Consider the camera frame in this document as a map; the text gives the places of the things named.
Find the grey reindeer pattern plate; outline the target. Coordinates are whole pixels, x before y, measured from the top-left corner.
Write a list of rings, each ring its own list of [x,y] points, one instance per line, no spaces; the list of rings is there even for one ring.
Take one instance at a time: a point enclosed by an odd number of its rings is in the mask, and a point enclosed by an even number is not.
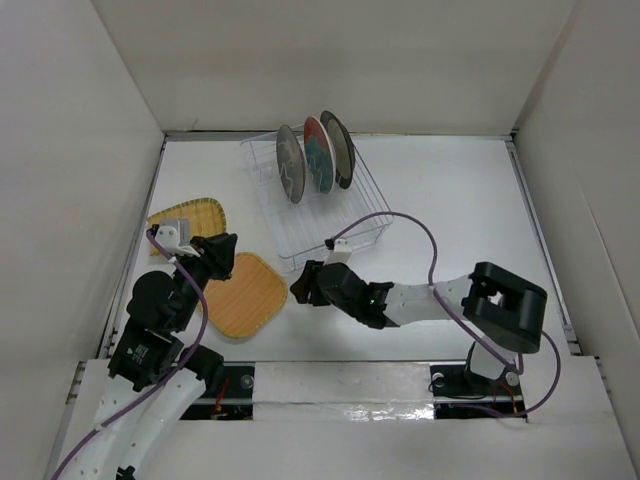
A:
[[[297,136],[286,124],[280,126],[276,135],[276,160],[287,199],[299,204],[305,190],[305,159]]]

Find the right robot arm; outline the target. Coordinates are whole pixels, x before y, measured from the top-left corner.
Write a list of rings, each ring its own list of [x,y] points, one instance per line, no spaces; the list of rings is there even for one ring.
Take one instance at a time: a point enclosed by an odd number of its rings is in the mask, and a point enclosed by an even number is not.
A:
[[[299,304],[333,306],[372,329],[452,320],[472,337],[462,381],[484,393],[524,372],[540,350],[548,299],[540,286],[491,262],[453,280],[405,285],[366,282],[344,263],[309,261],[290,287]]]

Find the brown rimmed cream plate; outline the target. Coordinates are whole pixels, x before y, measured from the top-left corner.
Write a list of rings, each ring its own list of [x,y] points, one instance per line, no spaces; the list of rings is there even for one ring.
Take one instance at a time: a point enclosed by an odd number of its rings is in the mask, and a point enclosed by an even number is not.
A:
[[[336,160],[335,181],[344,190],[349,189],[355,170],[355,148],[345,125],[331,111],[321,112],[320,121],[334,147]]]

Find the red teal floral plate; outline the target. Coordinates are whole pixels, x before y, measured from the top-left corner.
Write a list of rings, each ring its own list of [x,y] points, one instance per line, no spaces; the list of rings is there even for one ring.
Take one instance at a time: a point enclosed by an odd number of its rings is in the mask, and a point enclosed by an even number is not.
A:
[[[303,126],[304,152],[312,182],[322,194],[329,194],[335,180],[335,155],[322,123],[314,116]]]

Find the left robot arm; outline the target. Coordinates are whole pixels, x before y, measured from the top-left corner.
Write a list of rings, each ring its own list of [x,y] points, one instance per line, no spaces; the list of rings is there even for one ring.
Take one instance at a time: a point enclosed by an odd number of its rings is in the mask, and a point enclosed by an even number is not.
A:
[[[186,410],[222,387],[223,357],[199,339],[185,346],[177,335],[196,309],[208,309],[208,282],[230,279],[238,238],[184,241],[175,228],[158,225],[146,235],[175,271],[150,271],[135,282],[92,428],[60,461],[55,479],[143,478]]]

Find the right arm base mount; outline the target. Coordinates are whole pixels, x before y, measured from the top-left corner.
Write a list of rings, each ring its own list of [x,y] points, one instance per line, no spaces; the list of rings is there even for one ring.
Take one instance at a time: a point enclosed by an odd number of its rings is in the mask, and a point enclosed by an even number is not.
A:
[[[429,392],[436,420],[511,417],[526,409],[514,367],[497,379],[473,373],[466,363],[431,364]]]

